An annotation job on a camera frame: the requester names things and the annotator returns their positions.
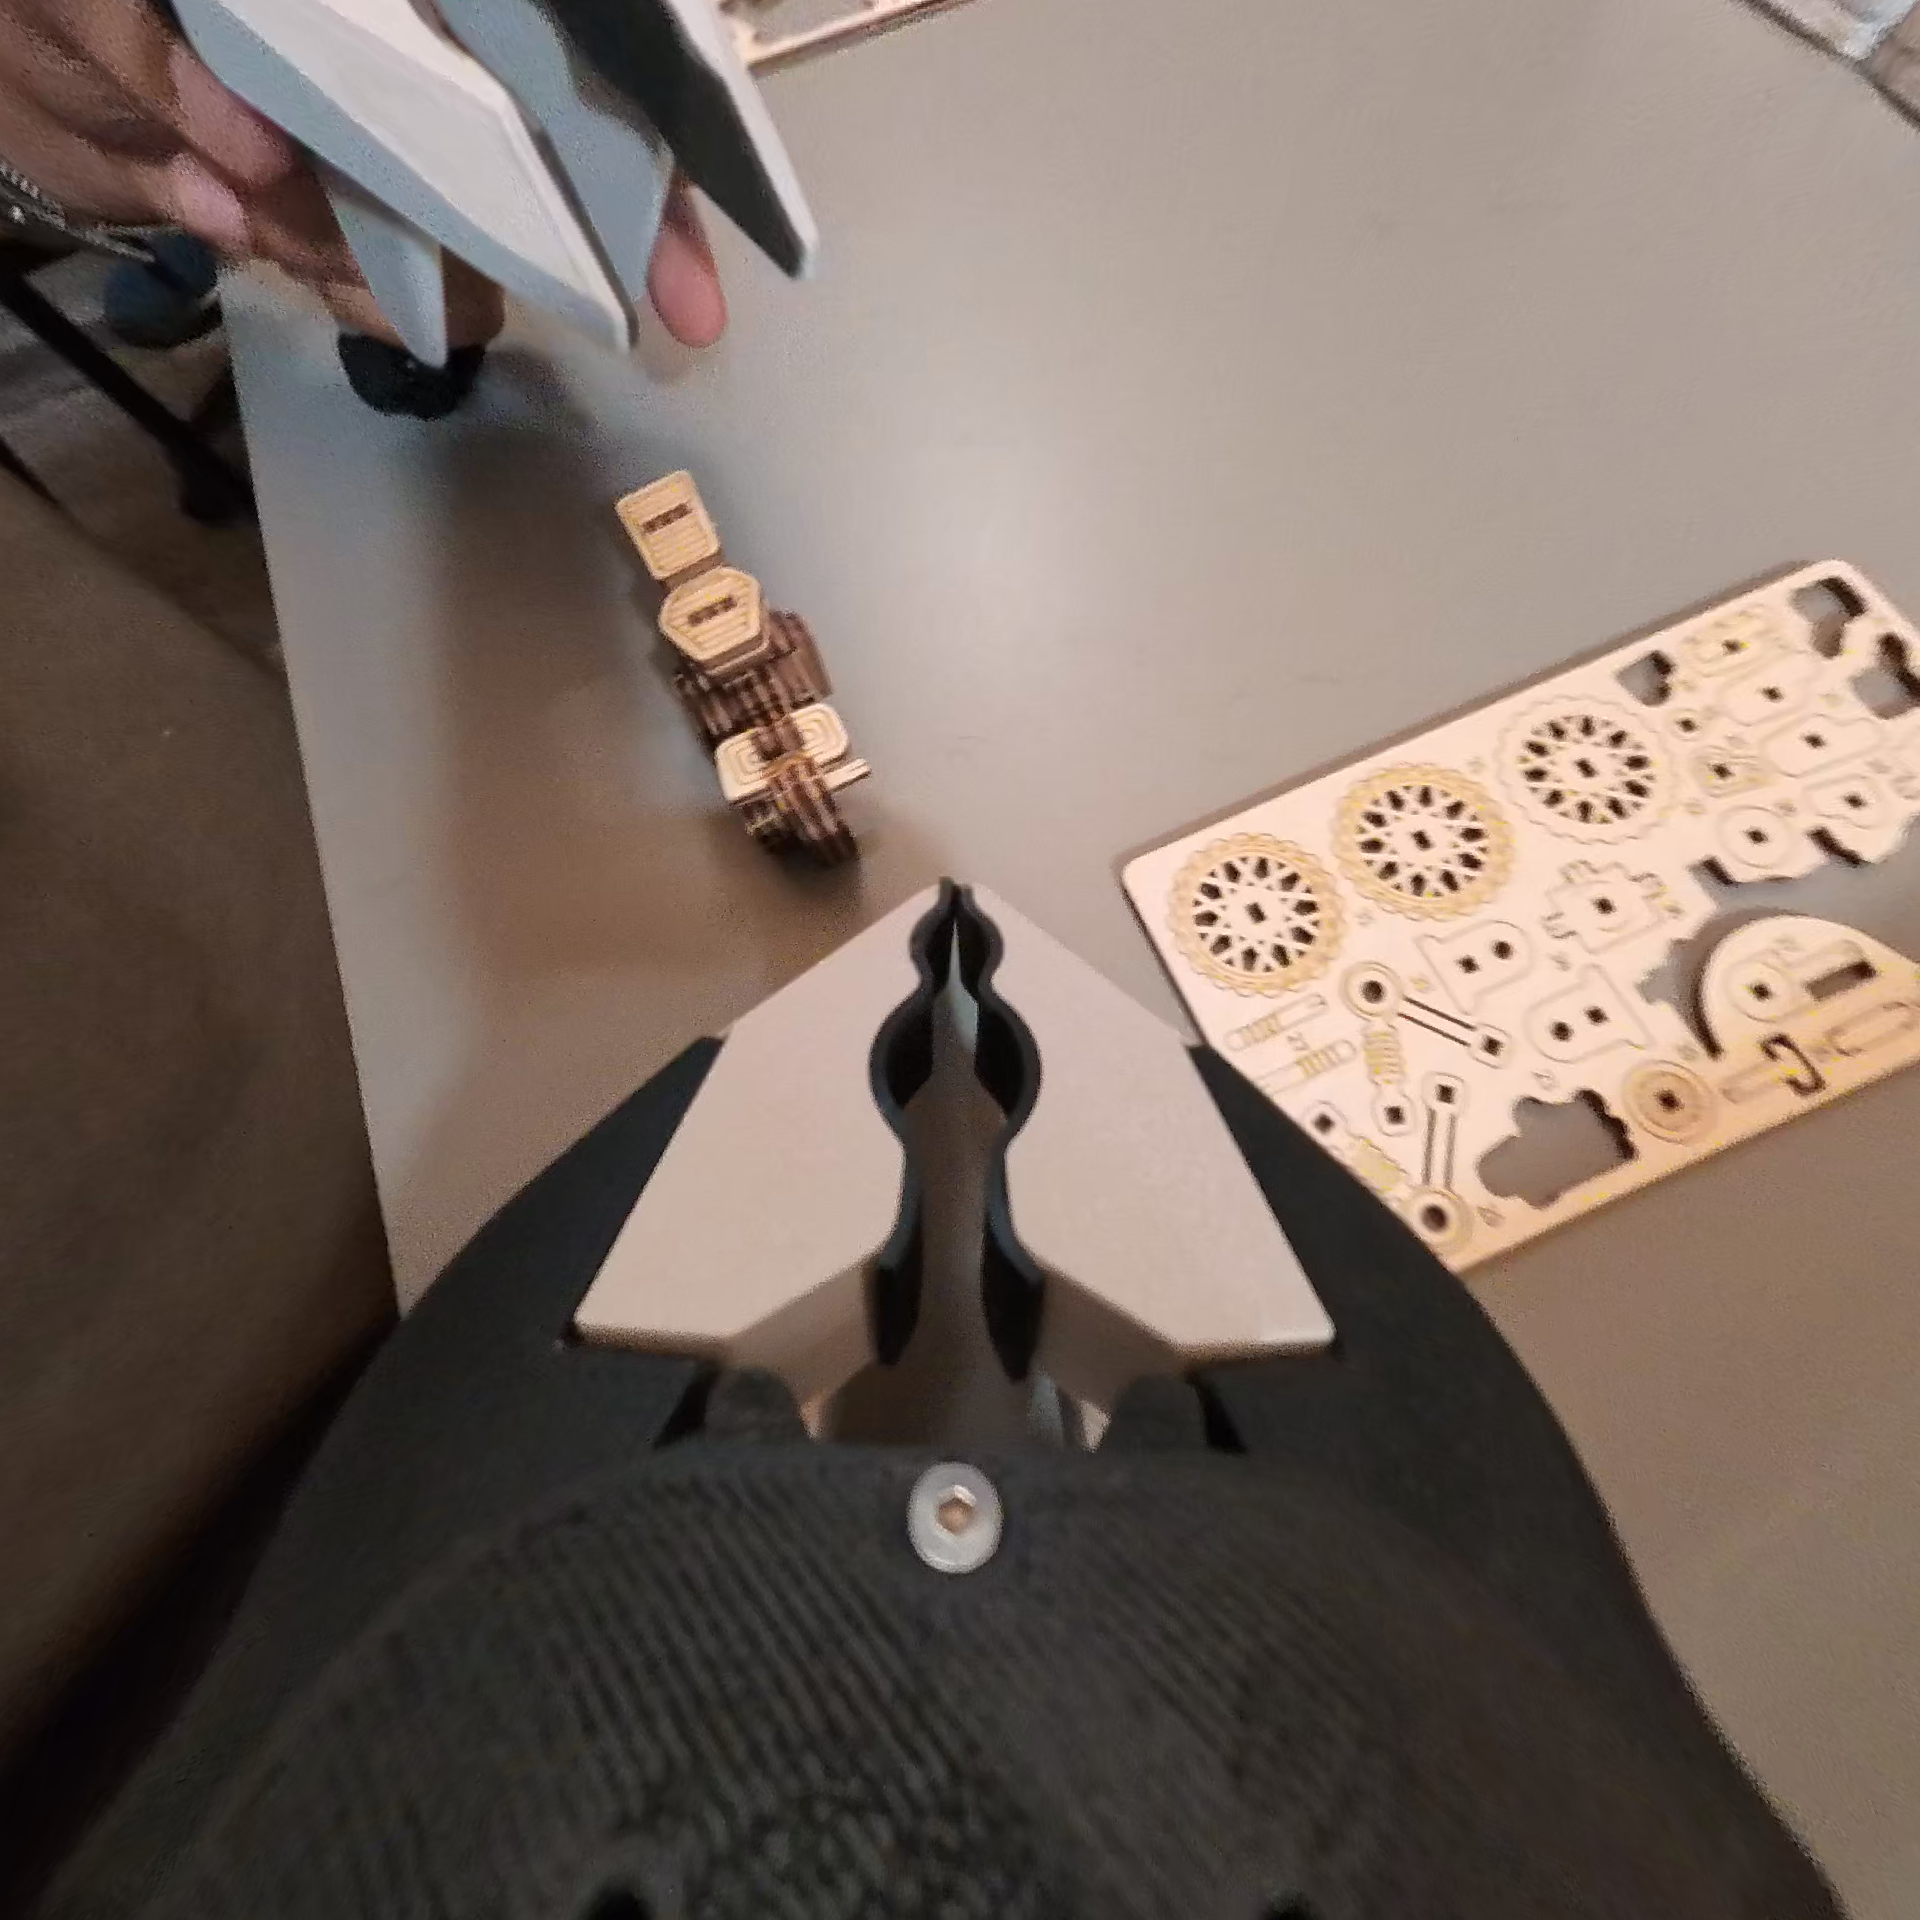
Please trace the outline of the slotted wooden puzzle sheet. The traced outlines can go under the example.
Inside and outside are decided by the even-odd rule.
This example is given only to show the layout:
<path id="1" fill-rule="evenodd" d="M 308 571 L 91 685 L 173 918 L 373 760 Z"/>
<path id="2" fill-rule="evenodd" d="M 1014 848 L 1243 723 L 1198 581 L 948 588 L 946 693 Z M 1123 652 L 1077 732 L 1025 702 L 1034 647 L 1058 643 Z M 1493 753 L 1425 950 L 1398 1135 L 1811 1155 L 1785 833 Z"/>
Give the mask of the slotted wooden puzzle sheet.
<path id="1" fill-rule="evenodd" d="M 845 48 L 900 31 L 961 3 L 717 3 L 745 67 L 771 77 Z"/>

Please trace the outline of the wooden model assembly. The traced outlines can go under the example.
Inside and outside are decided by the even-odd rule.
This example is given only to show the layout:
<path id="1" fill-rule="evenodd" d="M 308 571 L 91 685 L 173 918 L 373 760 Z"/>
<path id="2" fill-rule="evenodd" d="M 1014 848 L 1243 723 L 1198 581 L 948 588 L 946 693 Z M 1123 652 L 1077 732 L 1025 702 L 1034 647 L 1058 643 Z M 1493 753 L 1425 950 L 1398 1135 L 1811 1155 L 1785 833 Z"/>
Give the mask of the wooden model assembly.
<path id="1" fill-rule="evenodd" d="M 776 855 L 857 856 L 844 793 L 872 775 L 833 703 L 810 624 L 737 566 L 689 471 L 624 494 L 616 516 L 654 588 L 669 684 L 723 799 Z"/>

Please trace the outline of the person's brown shirt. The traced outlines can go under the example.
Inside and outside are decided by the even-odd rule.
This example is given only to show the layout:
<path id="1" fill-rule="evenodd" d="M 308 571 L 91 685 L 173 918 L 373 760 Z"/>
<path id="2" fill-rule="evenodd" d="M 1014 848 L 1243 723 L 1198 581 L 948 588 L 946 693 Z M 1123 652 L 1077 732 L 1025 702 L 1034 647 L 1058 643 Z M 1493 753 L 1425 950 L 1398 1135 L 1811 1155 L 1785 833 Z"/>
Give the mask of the person's brown shirt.
<path id="1" fill-rule="evenodd" d="M 393 1317 L 282 681 L 5 477 L 2 1731 Z"/>

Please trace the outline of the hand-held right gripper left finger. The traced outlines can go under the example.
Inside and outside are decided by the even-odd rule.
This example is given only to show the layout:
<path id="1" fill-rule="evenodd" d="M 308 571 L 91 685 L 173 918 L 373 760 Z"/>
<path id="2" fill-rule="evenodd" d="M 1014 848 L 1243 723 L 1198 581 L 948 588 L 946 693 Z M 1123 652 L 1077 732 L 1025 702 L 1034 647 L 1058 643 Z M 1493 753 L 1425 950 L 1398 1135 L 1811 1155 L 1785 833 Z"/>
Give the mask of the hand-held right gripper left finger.
<path id="1" fill-rule="evenodd" d="M 598 1347 L 779 1375 L 830 1400 L 897 1361 L 924 1291 L 908 1109 L 953 943 L 944 879 L 737 1019 L 597 1269 Z"/>

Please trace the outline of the wooden puzzle sheet with wheels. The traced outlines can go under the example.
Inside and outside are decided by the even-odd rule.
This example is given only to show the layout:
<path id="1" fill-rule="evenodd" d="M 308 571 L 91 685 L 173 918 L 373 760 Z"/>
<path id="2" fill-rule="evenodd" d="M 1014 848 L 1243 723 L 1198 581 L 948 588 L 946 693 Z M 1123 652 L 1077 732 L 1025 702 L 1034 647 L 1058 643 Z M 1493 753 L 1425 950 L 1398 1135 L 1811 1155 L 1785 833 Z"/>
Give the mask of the wooden puzzle sheet with wheels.
<path id="1" fill-rule="evenodd" d="M 1915 1067 L 1915 621 L 1794 566 L 1121 863 L 1200 1038 L 1457 1276 Z"/>

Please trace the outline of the person's left hand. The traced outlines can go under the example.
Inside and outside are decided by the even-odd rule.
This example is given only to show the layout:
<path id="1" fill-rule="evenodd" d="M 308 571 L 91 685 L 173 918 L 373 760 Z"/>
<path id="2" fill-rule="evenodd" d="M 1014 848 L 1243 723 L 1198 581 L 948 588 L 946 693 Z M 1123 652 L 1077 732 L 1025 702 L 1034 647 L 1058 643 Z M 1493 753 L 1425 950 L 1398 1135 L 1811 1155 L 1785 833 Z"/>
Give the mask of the person's left hand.
<path id="1" fill-rule="evenodd" d="M 5 197 L 76 229 L 168 229 L 272 267 L 341 328 L 390 337 L 336 223 L 341 143 L 234 94 L 161 4 L 5 4 Z M 628 299 L 691 350 L 726 328 L 714 248 L 643 115 L 562 41 L 532 84 L 541 145 Z"/>

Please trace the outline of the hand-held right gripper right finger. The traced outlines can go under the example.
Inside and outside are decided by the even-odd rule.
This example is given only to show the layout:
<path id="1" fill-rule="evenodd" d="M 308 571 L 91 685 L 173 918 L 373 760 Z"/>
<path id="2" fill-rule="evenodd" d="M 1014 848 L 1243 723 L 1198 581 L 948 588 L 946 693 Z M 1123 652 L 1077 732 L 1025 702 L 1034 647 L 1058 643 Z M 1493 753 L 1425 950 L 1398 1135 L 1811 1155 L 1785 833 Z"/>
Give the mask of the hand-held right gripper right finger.
<path id="1" fill-rule="evenodd" d="M 973 1071 L 998 1110 L 981 1304 L 1009 1379 L 1129 1385 L 1321 1353 L 1336 1326 L 1193 1049 L 986 886 L 961 888 Z"/>

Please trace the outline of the grey desk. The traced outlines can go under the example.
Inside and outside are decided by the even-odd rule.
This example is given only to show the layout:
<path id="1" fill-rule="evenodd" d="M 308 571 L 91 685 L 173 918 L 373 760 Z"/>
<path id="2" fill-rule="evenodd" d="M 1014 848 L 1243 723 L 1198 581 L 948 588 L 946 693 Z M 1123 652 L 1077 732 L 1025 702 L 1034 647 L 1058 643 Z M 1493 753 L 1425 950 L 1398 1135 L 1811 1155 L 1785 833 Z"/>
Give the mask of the grey desk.
<path id="1" fill-rule="evenodd" d="M 1782 563 L 1915 609 L 1915 133 L 1741 4 L 965 4 L 768 87 L 732 328 L 443 422 L 229 292 L 398 1295 L 952 875 L 1179 1009 L 1118 859 Z M 758 848 L 616 503 L 800 614 L 857 856 Z"/>

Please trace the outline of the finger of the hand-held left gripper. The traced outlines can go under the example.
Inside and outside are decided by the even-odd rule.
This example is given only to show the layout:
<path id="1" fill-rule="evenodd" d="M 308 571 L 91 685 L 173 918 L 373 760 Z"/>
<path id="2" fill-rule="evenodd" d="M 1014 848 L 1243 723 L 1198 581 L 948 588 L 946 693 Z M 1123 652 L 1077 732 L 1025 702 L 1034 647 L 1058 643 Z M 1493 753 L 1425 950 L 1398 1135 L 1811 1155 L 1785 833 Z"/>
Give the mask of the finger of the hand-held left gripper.
<path id="1" fill-rule="evenodd" d="M 732 27 L 709 3 L 557 3 L 587 67 L 636 104 L 685 181 L 789 279 L 810 277 L 821 236 Z"/>
<path id="2" fill-rule="evenodd" d="M 541 145 L 539 54 L 569 44 L 554 7 L 517 3 L 177 3 L 203 63 L 321 149 L 446 257 L 628 352 L 637 299 L 603 261 Z"/>

